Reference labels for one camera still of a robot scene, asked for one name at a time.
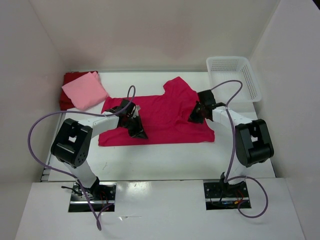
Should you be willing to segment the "pink t shirt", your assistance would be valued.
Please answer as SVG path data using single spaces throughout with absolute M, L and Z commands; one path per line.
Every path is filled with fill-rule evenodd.
M 109 96 L 97 71 L 67 72 L 61 88 L 59 106 L 62 111 L 72 108 L 85 111 Z

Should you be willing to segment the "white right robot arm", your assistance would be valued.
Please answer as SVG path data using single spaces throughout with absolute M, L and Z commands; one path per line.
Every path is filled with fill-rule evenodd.
M 210 120 L 230 128 L 232 132 L 231 161 L 221 174 L 219 191 L 225 197 L 232 196 L 248 175 L 248 168 L 264 163 L 274 156 L 274 147 L 267 123 L 263 119 L 247 118 L 216 102 L 211 90 L 201 91 L 188 121 L 202 124 Z

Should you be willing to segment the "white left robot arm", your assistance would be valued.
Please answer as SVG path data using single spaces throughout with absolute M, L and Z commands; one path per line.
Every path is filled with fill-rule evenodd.
M 92 138 L 124 128 L 132 138 L 147 139 L 139 110 L 139 106 L 123 99 L 119 106 L 108 109 L 102 115 L 79 121 L 67 118 L 62 123 L 51 146 L 51 154 L 81 182 L 82 194 L 87 199 L 94 200 L 105 191 L 87 161 Z

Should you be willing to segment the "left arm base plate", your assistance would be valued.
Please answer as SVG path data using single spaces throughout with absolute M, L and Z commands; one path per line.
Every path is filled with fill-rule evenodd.
M 92 194 L 87 193 L 87 196 L 90 199 L 90 204 L 96 213 L 99 213 L 101 210 L 104 212 L 114 212 L 117 183 L 100 182 L 100 186 L 102 191 L 97 195 L 93 196 Z M 62 186 L 62 188 L 71 190 L 68 207 L 69 213 L 87 213 L 91 211 L 78 183 L 74 183 L 72 187 Z

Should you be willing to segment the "dark red t shirt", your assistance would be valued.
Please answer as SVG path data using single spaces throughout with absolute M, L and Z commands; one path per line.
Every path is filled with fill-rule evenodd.
M 62 111 L 77 108 L 84 111 L 89 108 L 89 91 L 93 89 L 90 84 L 97 80 L 96 71 L 67 72 L 64 75 L 59 106 Z

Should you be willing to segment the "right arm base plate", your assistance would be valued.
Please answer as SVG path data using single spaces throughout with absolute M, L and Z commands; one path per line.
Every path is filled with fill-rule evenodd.
M 249 192 L 245 182 L 235 185 L 220 180 L 203 181 L 206 210 L 250 209 Z

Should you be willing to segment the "white plastic laundry basket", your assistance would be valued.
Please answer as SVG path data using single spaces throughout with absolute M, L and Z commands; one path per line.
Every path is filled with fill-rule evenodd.
M 214 56 L 206 59 L 209 81 L 212 87 L 223 85 L 213 90 L 214 96 L 221 102 L 227 102 L 239 89 L 237 80 L 242 82 L 241 91 L 233 98 L 232 103 L 256 103 L 262 94 L 254 71 L 247 58 L 242 56 Z

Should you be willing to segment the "magenta t shirt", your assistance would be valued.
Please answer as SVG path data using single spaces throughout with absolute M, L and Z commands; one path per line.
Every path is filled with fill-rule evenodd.
M 188 121 L 199 99 L 197 93 L 179 76 L 167 81 L 163 89 L 162 95 L 136 96 L 133 100 L 140 106 L 146 139 L 130 137 L 127 129 L 119 127 L 100 134 L 98 146 L 213 143 L 215 132 L 206 123 Z

